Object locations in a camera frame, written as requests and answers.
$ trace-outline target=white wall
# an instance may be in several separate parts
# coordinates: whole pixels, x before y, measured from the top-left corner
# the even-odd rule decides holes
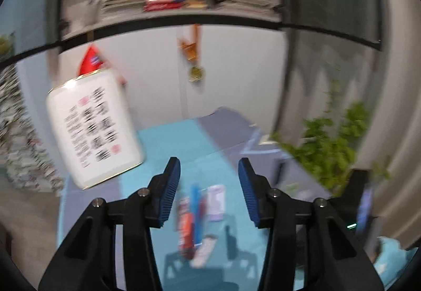
[[[384,234],[405,247],[421,231],[421,0],[387,2],[387,71],[358,162],[370,166],[391,155],[392,180],[377,189],[374,211],[384,217]]]
[[[393,155],[414,111],[421,85],[421,1],[386,0],[385,51],[379,64],[387,67],[382,93],[369,131],[359,149],[357,164],[370,168],[374,160]]]
[[[288,41],[283,31],[233,25],[202,25],[199,62],[205,75],[189,82],[191,64],[178,38],[189,25],[139,30],[95,41],[100,55],[127,80],[128,104],[137,130],[209,115],[219,107],[240,112],[269,133],[282,93]],[[56,85],[75,78],[88,49],[59,56]]]

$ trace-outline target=cabinet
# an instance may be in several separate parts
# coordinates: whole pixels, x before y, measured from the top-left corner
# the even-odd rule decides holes
[[[137,130],[211,114],[225,106],[270,132],[277,114],[287,39],[282,31],[229,25],[201,27],[199,84],[177,38],[190,26],[139,30],[94,43],[127,80],[126,95]],[[77,76],[88,44],[60,54],[61,83]]]

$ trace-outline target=green plant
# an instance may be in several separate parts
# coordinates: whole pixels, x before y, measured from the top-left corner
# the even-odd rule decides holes
[[[295,147],[283,143],[280,137],[272,136],[317,181],[333,194],[341,192],[348,181],[350,166],[355,161],[355,150],[352,148],[357,138],[367,129],[368,113],[362,103],[353,103],[346,110],[336,136],[329,136],[326,127],[332,127],[330,118],[319,117],[304,120],[306,131],[304,143]]]
[[[388,171],[388,167],[389,164],[391,162],[392,158],[390,155],[387,155],[385,160],[382,161],[376,161],[373,163],[373,168],[372,168],[372,179],[375,182],[378,182],[379,180],[385,179],[385,180],[389,180],[391,175],[390,172]]]

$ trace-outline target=table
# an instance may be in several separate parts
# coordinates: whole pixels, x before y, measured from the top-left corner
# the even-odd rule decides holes
[[[223,221],[208,224],[204,234],[218,237],[214,251],[203,269],[192,269],[178,252],[178,232],[174,207],[161,229],[151,229],[154,254],[165,291],[237,290],[256,291],[268,232],[250,221],[237,175],[238,161],[248,157],[255,171],[274,186],[280,161],[285,172],[277,187],[294,184],[292,195],[306,201],[328,198],[329,192],[317,184],[291,156],[274,144],[260,140],[262,131],[235,111],[220,108],[213,114],[138,132],[146,152],[145,162],[122,175],[87,190],[66,179],[60,202],[57,244],[73,226],[86,206],[96,197],[107,202],[126,198],[146,187],[152,176],[162,173],[169,157],[181,162],[180,190],[189,195],[192,184],[200,188],[223,184],[226,213]],[[125,289],[121,226],[116,233],[117,286]]]

